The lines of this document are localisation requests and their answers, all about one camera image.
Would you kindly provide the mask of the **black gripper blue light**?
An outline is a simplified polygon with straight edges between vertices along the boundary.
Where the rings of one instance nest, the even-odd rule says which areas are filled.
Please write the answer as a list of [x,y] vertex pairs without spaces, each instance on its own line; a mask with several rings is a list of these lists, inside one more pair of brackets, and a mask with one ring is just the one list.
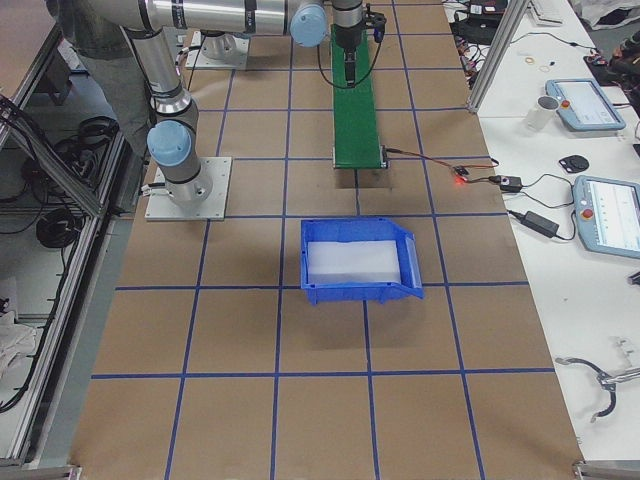
[[361,43],[361,23],[348,27],[335,23],[333,31],[336,44],[343,49],[345,86],[355,87],[357,73],[356,50]]

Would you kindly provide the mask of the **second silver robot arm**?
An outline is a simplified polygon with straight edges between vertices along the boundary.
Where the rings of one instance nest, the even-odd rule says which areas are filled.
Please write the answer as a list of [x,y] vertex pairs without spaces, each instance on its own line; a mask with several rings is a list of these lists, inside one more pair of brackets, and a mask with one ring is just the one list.
[[254,34],[255,1],[94,1],[99,14],[121,27],[149,82],[159,124],[147,145],[176,204],[207,199],[214,183],[195,152],[198,108],[170,55],[165,27]]

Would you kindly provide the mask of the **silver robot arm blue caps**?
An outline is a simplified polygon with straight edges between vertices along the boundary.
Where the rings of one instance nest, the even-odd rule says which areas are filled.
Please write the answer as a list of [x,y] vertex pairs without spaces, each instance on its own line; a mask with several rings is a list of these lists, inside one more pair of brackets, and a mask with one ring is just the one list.
[[343,52],[345,89],[362,83],[356,77],[357,49],[363,33],[373,32],[380,44],[386,32],[386,17],[373,11],[361,1],[333,1],[332,18],[322,1],[246,1],[244,3],[244,32],[290,36],[303,47],[319,46],[328,35]]

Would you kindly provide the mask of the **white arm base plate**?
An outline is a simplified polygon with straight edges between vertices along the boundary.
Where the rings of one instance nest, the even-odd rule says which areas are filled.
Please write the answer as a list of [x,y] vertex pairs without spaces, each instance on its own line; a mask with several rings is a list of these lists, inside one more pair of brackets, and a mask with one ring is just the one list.
[[250,40],[229,33],[193,34],[185,67],[189,70],[245,70]]

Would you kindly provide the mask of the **second white arm base plate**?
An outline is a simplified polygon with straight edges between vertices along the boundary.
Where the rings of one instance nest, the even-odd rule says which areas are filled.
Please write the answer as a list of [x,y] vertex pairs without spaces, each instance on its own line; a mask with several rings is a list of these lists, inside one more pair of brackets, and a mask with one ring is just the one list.
[[195,221],[225,218],[231,157],[201,157],[199,175],[184,184],[165,180],[159,167],[154,183],[159,187],[145,186],[148,203],[145,218],[149,221]]

